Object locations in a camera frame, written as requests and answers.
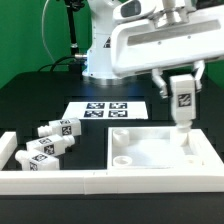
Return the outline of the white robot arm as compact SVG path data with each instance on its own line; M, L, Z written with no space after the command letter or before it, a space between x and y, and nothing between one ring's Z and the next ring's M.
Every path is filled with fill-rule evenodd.
M83 76L102 85L150 72L162 97L165 70L191 65L196 89L209 61L224 59L224 3L87 0L92 44Z

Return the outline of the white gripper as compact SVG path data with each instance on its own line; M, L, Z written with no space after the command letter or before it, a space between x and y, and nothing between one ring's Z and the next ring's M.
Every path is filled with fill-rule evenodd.
M200 91L205 62L224 59L224 4L198 9L191 0L127 0L112 18L113 72L126 77L152 70L163 99L168 91L161 69L194 63Z

